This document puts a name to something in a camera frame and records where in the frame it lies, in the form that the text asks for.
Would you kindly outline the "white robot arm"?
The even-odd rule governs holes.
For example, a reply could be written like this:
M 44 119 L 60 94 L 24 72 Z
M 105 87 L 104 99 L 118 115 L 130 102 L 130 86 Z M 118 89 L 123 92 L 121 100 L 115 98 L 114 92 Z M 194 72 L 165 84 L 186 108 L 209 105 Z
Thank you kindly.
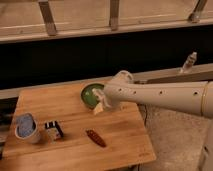
M 135 84 L 133 75 L 121 70 L 103 89 L 93 88 L 103 110 L 121 102 L 149 104 L 211 120 L 202 146 L 198 170 L 213 171 L 213 81 Z

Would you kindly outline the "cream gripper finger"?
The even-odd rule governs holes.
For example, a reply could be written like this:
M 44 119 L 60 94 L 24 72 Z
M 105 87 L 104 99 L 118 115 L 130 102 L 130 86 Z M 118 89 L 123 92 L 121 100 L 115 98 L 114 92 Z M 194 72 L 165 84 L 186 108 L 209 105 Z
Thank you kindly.
M 98 114 L 103 113 L 103 112 L 104 112 L 104 107 L 103 107 L 103 105 L 102 105 L 101 103 L 98 103 L 98 104 L 96 105 L 96 107 L 94 108 L 94 110 L 93 110 L 93 114 L 94 114 L 94 115 L 98 115 Z

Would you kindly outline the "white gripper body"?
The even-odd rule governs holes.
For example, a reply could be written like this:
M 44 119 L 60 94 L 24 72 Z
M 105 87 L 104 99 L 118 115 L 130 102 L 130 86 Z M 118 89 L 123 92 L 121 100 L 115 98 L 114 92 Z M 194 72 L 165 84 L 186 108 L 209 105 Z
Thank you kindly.
M 108 103 L 107 97 L 102 89 L 93 88 L 92 92 L 104 108 L 110 108 L 110 104 Z

